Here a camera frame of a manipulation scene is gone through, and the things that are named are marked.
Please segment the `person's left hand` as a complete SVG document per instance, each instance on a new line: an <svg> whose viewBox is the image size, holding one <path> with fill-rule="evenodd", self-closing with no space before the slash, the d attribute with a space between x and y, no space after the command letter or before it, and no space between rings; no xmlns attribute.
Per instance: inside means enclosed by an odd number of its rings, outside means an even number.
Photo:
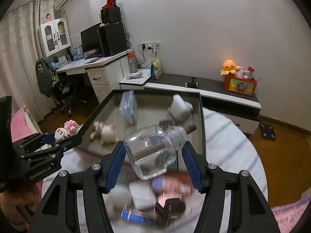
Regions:
<svg viewBox="0 0 311 233"><path fill-rule="evenodd" d="M12 223L24 225L26 220L17 210L18 206L27 206L35 212L41 201L41 191L37 184L22 188L17 192L5 191L1 193L1 210Z"/></svg>

